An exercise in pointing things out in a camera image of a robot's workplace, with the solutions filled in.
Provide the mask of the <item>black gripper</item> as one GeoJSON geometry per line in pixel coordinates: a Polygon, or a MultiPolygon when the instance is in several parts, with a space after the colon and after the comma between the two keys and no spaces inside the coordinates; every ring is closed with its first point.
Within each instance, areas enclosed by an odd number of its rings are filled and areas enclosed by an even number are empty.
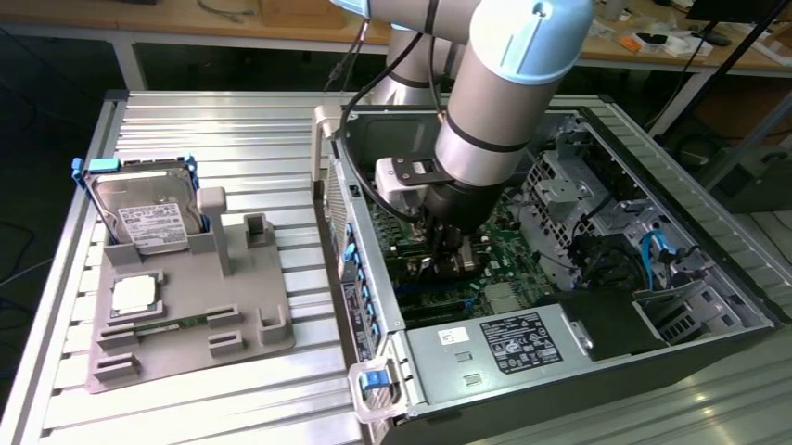
{"type": "Polygon", "coordinates": [[[433,184],[425,207],[437,224],[474,233],[490,218],[505,185],[473,186],[462,182],[433,184]]]}

